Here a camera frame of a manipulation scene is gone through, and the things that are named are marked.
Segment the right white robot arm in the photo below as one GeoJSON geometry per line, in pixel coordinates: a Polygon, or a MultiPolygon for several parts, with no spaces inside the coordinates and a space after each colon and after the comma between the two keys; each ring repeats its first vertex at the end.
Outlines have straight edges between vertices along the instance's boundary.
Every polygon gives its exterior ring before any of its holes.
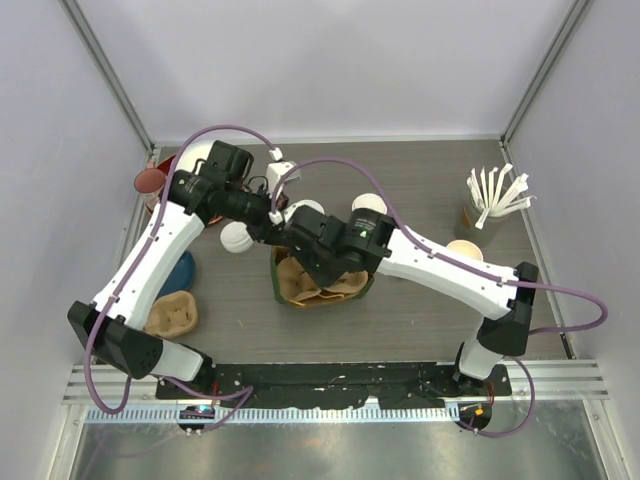
{"type": "Polygon", "coordinates": [[[322,288],[346,273],[367,272],[408,280],[443,293],[479,312],[475,335],[461,344],[451,380],[472,395],[494,366],[526,351],[535,297],[529,283],[537,268],[527,262],[500,267],[455,253],[413,231],[402,231],[388,215],[360,208],[348,221],[298,202],[286,209],[281,230],[286,247],[322,288]]]}

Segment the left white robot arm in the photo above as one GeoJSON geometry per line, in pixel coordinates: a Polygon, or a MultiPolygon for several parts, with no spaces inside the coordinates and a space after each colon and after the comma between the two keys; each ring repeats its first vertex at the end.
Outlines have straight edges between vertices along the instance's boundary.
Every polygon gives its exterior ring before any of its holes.
{"type": "Polygon", "coordinates": [[[193,399],[205,397],[212,389],[212,359],[146,332],[147,318],[179,258],[212,218],[222,216],[256,229],[271,226],[279,215],[271,201],[281,193],[278,182],[291,166],[281,150],[271,145],[268,186],[252,193],[244,185],[253,165],[249,152],[216,141],[204,158],[184,169],[179,162],[190,149],[185,145],[176,154],[146,229],[108,285],[89,303],[76,301],[68,311],[69,323],[85,349],[83,366],[90,391],[95,389],[93,358],[130,380],[153,375],[178,381],[193,399]]]}

